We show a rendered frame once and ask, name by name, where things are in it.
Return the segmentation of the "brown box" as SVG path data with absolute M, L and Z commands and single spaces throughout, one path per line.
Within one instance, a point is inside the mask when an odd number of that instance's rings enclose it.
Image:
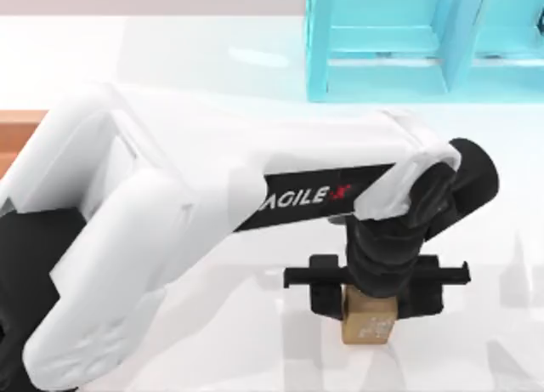
M 396 297 L 373 298 L 356 287 L 343 290 L 342 341 L 346 345 L 384 345 L 398 319 Z

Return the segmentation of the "light blue rack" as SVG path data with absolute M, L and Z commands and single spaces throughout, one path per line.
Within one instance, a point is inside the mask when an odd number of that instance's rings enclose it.
M 307 98 L 544 104 L 544 0 L 305 0 Z

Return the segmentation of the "wooden cupboard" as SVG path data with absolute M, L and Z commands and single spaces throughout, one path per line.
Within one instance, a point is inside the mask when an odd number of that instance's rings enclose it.
M 47 110 L 0 109 L 0 178 L 47 113 Z

